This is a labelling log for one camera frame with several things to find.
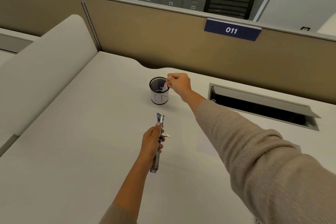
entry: pen holder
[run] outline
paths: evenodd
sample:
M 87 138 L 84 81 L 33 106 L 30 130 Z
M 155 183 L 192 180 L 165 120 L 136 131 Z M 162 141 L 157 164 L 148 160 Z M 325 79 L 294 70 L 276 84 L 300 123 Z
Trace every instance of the pen holder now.
M 163 105 L 168 101 L 169 87 L 166 84 L 166 78 L 155 77 L 149 82 L 149 88 L 152 92 L 152 102 L 157 105 Z

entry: sleeve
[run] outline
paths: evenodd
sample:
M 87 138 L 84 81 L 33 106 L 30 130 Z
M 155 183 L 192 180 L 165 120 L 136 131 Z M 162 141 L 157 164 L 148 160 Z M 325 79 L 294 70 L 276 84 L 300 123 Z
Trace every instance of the sleeve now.
M 336 175 L 313 157 L 277 131 L 212 101 L 199 105 L 196 120 L 229 172 L 233 191 L 263 224 L 336 223 Z
M 110 205 L 99 224 L 137 224 L 134 217 L 117 205 Z

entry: person's right arm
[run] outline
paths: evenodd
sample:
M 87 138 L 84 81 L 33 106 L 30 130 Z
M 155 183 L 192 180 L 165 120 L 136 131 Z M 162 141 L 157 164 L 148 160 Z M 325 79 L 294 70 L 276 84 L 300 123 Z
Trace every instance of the person's right arm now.
M 187 74 L 168 74 L 167 85 L 190 106 L 225 164 L 233 191 L 259 221 L 336 223 L 336 175 L 277 131 L 192 91 Z

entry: person's right hand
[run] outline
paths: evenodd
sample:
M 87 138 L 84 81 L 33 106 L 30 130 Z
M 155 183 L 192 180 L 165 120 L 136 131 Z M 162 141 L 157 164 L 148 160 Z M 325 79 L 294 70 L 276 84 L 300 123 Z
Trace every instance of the person's right hand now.
M 186 102 L 186 96 L 191 92 L 190 78 L 186 73 L 171 73 L 167 75 L 166 84 L 180 95 Z

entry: white number label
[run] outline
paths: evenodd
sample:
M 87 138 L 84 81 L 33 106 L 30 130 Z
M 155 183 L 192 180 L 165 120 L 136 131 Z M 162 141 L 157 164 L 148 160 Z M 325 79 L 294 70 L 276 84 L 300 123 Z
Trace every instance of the white number label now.
M 226 29 L 226 32 L 227 32 L 227 33 L 231 33 L 231 34 L 236 34 L 237 31 L 238 31 L 237 28 L 227 28 L 227 29 Z

